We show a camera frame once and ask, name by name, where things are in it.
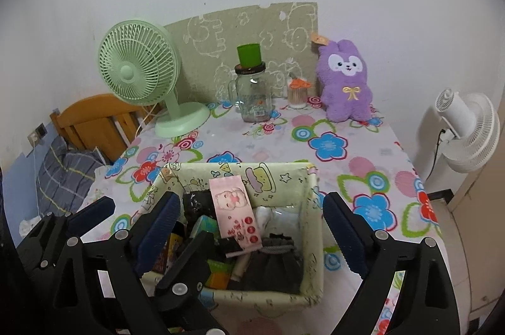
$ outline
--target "fan stand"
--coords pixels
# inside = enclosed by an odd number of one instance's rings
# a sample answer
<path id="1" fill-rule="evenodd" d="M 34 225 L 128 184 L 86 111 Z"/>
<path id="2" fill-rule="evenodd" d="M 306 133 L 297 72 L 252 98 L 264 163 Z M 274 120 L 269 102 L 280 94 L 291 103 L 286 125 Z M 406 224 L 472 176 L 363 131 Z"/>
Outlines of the fan stand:
<path id="1" fill-rule="evenodd" d="M 192 132 L 204 124 L 211 112 L 198 102 L 180 104 L 173 91 L 165 97 L 167 111 L 156 119 L 155 133 L 158 137 L 173 138 Z"/>

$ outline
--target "wooden headboard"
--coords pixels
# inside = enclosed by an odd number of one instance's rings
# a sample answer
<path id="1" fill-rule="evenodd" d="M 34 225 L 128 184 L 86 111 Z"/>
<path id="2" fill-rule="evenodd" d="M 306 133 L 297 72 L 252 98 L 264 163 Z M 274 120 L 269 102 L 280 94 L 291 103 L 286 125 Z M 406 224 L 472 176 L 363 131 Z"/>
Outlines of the wooden headboard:
<path id="1" fill-rule="evenodd" d="M 160 110 L 156 106 L 153 114 Z M 60 115 L 50 115 L 58 134 L 79 150 L 98 147 L 112 162 L 126 150 L 126 143 L 115 125 L 119 123 L 131 143 L 135 138 L 139 122 L 137 115 L 146 118 L 141 106 L 132 106 L 112 94 L 102 94 L 82 99 L 65 109 Z M 149 123 L 153 116 L 145 119 Z"/>

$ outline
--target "black jar lid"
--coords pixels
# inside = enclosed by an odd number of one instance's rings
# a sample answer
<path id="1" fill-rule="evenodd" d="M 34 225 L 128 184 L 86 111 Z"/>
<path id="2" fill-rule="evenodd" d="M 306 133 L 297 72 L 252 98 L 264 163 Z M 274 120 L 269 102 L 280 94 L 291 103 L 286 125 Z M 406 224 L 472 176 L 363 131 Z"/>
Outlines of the black jar lid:
<path id="1" fill-rule="evenodd" d="M 264 64 L 264 62 L 261 62 L 261 64 L 253 67 L 242 67 L 240 64 L 237 64 L 235 66 L 235 73 L 244 76 L 246 74 L 261 73 L 262 71 L 265 71 L 266 68 L 267 66 Z"/>

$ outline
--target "fabric storage box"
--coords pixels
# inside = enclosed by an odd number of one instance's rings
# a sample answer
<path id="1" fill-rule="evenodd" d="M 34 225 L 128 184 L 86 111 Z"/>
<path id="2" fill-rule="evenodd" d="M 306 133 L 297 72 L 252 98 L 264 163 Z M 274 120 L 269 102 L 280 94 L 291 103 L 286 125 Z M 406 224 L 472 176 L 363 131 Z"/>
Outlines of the fabric storage box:
<path id="1" fill-rule="evenodd" d="M 183 193 L 206 190 L 209 179 L 240 175 L 253 207 L 298 207 L 304 257 L 300 295 L 259 291 L 225 291 L 204 288 L 201 300 L 212 304 L 292 310 L 319 304 L 323 296 L 323 239 L 316 167 L 299 163 L 169 163 L 154 181 L 140 213 L 150 211 L 165 191 Z"/>

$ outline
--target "purple plush toy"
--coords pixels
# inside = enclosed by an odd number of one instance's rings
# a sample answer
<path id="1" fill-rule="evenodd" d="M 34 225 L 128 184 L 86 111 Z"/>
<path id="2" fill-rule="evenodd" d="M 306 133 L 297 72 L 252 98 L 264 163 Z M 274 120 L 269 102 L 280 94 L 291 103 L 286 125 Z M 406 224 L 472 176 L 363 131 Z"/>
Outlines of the purple plush toy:
<path id="1" fill-rule="evenodd" d="M 324 85 L 321 101 L 326 105 L 326 116 L 334 122 L 368 121 L 372 118 L 372 91 L 367 86 L 367 65 L 350 40 L 331 40 L 319 47 L 316 72 Z"/>

